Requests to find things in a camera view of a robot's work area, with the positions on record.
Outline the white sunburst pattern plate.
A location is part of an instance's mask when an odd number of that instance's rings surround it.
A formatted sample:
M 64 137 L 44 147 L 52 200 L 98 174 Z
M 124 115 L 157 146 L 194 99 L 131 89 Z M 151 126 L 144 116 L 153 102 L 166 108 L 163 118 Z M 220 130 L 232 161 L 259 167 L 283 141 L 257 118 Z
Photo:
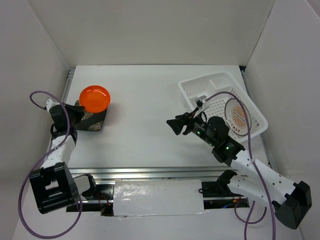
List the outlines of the white sunburst pattern plate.
M 224 117 L 230 130 L 237 136 L 248 135 L 248 128 L 251 129 L 252 120 L 247 107 L 239 103 L 237 99 L 230 98 L 224 106 Z

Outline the orange round plate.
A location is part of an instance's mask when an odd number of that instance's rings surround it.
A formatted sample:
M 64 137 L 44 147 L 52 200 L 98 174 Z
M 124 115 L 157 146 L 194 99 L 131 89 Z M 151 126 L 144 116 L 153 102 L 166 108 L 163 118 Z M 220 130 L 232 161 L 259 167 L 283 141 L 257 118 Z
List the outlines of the orange round plate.
M 111 102 L 110 93 L 100 85 L 91 85 L 82 90 L 79 95 L 79 104 L 89 113 L 105 111 Z

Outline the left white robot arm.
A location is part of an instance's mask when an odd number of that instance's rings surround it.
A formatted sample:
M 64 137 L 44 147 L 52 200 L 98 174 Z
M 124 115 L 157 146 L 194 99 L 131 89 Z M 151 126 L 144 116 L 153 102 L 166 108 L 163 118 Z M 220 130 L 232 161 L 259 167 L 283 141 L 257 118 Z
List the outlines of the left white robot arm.
M 69 104 L 60 105 L 49 98 L 44 108 L 53 120 L 50 128 L 52 152 L 39 169 L 29 174 L 29 181 L 37 208 L 41 214 L 69 207 L 81 198 L 92 200 L 98 186 L 91 174 L 72 177 L 68 162 L 76 147 L 76 124 L 84 116 L 85 108 Z

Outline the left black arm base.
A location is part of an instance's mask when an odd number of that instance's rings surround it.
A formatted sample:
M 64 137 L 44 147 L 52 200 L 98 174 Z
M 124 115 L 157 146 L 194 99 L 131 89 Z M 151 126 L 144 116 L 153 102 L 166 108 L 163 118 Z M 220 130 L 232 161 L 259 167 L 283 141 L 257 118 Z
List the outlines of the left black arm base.
M 84 212 L 96 212 L 104 217 L 114 215 L 114 184 L 98 184 L 90 173 L 81 174 L 73 178 Z

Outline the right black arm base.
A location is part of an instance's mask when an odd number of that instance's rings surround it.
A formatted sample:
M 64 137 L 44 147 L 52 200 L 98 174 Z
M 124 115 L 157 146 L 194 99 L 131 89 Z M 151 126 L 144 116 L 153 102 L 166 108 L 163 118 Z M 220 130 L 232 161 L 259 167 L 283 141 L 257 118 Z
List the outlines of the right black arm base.
M 212 209 L 234 209 L 248 208 L 249 201 L 246 197 L 232 193 L 227 183 L 231 178 L 238 176 L 235 171 L 226 170 L 216 181 L 204 181 L 198 190 L 203 196 L 203 206 L 205 210 Z

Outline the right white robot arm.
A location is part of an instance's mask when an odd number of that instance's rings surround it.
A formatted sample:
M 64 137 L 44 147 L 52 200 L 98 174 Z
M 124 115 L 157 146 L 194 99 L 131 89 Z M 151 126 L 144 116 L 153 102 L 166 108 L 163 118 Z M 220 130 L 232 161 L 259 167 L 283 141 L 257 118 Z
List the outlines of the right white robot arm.
M 212 154 L 231 167 L 218 178 L 218 192 L 246 196 L 266 207 L 271 207 L 275 218 L 290 229 L 297 229 L 310 208 L 310 186 L 296 183 L 277 173 L 256 158 L 229 136 L 229 127 L 219 116 L 204 121 L 194 112 L 186 112 L 166 122 L 176 135 L 195 134 L 212 147 Z

